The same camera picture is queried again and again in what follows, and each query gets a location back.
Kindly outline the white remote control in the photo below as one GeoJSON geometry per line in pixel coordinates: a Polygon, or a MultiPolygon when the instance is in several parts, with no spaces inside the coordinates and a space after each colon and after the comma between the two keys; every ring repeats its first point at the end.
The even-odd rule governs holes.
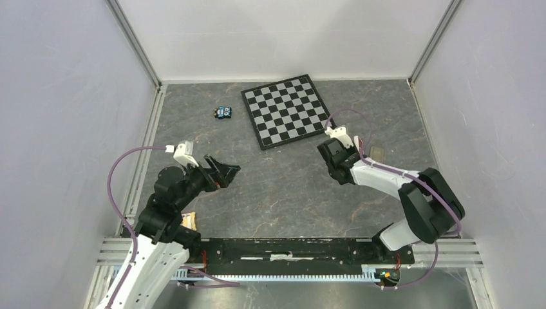
{"type": "Polygon", "coordinates": [[[358,150],[359,156],[361,158],[365,158],[366,156],[364,154],[364,142],[362,141],[362,139],[359,136],[355,135],[353,137],[353,142],[355,144],[355,148],[358,150]]]}

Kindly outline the beige remote control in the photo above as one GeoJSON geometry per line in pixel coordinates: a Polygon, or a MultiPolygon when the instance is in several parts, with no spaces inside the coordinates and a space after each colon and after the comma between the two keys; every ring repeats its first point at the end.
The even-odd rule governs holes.
{"type": "Polygon", "coordinates": [[[370,158],[378,163],[384,163],[385,161],[384,148],[379,146],[372,146],[370,148],[370,158]]]}

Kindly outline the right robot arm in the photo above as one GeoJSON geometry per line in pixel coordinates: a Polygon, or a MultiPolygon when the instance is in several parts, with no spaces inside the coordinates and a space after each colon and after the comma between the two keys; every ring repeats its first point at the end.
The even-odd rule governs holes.
{"type": "Polygon", "coordinates": [[[442,174],[434,169],[406,171],[365,157],[354,146],[330,138],[317,147],[329,175],[339,184],[371,187],[398,199],[404,219],[378,232],[373,257],[391,261],[398,250],[418,241],[433,244],[449,233],[458,234],[466,212],[442,174]]]}

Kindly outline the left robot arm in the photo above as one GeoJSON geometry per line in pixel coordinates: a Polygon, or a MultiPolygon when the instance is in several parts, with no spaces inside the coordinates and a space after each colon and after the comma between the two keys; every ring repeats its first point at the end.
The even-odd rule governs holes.
{"type": "Polygon", "coordinates": [[[178,165],[159,172],[136,226],[128,227],[131,247],[98,308],[151,308],[175,272],[201,257],[201,235],[182,225],[182,211],[201,192],[228,187],[241,168],[209,155],[207,167],[189,154],[173,158],[178,165]]]}

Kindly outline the pink orange card box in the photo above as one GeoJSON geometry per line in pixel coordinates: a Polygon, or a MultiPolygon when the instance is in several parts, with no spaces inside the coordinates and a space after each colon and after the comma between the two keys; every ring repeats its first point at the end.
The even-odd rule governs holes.
{"type": "Polygon", "coordinates": [[[196,213],[195,212],[182,213],[182,222],[180,225],[190,230],[197,231],[196,213]]]}

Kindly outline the small blue owl toy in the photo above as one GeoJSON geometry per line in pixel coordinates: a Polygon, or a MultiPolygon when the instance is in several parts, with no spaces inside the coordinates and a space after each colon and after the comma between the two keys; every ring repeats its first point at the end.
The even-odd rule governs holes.
{"type": "Polygon", "coordinates": [[[232,108],[220,106],[214,110],[214,117],[217,119],[230,119],[232,117],[232,108]]]}

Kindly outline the black white checkerboard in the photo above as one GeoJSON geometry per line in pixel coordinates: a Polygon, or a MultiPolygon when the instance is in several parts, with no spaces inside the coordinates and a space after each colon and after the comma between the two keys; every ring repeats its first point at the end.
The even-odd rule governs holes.
{"type": "Polygon", "coordinates": [[[308,74],[241,92],[261,150],[324,133],[330,112],[308,74]]]}

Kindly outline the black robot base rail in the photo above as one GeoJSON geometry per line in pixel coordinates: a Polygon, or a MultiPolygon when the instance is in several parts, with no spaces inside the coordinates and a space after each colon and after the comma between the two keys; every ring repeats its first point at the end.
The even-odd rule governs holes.
{"type": "Polygon", "coordinates": [[[363,265],[390,268],[415,258],[408,245],[389,251],[369,238],[210,238],[188,262],[214,276],[357,275],[363,265]]]}

